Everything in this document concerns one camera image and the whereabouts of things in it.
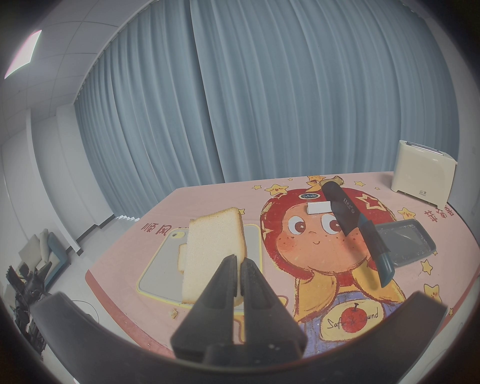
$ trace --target table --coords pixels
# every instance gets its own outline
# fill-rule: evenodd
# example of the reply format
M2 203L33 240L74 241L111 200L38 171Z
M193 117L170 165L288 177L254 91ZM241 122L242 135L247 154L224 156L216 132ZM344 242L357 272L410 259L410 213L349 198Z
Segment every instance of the table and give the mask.
M262 273L309 337L306 355L321 353L366 332L418 290L448 306L444 327L479 275L479 247L450 206L438 210L392 192L392 177L392 172L317 175L180 188L113 244L85 279L135 342L173 356L169 338L188 306L161 297L170 293L142 292L139 281L159 249L161 258L171 258L176 264L177 254L165 251L170 248L165 246L164 250L163 244L175 231L185 232L182 228L188 227L190 219L235 206L243 223L257 228ZM361 237L353 238L352 233L351 239L345 239L337 231L334 217L315 218L304 213L307 201L322 195L321 185L328 179L347 189L375 224L415 218L432 237L437 251L396 269L394 282L379 291L375 267L365 259ZM255 244L252 236L249 241ZM364 312L366 316L358 317ZM244 339L239 310L234 338L235 342Z

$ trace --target cartoon eye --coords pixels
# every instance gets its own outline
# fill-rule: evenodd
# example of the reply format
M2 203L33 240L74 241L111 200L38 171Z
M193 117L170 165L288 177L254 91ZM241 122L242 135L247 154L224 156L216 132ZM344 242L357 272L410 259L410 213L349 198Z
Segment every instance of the cartoon eye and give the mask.
M338 221L336 220L335 216L333 215L323 215L322 216L322 227L324 228L326 233L330 235L335 235L341 231L340 225L338 225Z
M300 235L305 230L305 222L299 216L293 216L288 220L288 229L294 235Z

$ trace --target red hat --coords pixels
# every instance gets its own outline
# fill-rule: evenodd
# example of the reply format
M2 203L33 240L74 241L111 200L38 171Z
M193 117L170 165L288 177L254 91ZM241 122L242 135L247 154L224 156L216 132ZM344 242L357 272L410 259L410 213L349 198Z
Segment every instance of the red hat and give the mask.
M360 212L374 224L396 221L392 211L377 198L352 188L343 188L355 203ZM284 194L277 194L264 205L260 215L260 227L265 248L274 263L283 271L294 277L308 280L313 274L285 260L276 247L276 239L282 232L282 221L285 212L296 205L307 202L326 201L322 191L307 192L306 189L295 189Z

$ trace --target knife handle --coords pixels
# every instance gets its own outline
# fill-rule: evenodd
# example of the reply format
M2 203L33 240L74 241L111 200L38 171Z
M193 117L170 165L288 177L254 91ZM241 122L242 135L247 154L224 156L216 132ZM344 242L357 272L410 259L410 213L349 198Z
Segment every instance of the knife handle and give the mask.
M381 287L385 287L392 281L395 267L390 258L390 250L386 246L380 234L371 220L365 221L359 226L360 233L377 267Z

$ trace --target ceiling light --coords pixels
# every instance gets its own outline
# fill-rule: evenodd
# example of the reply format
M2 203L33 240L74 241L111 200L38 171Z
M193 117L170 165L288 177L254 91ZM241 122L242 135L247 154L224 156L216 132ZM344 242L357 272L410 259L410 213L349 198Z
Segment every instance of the ceiling light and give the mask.
M40 29L39 31L36 31L32 33L28 39L24 42L20 50L18 51L17 55L13 59L12 63L10 64L10 67L5 74L5 79L13 72L15 72L17 69L20 67L23 67L25 64L28 64L30 60L32 59L32 53L33 50L35 49L36 42L38 40L38 37L40 36L40 32L42 30Z

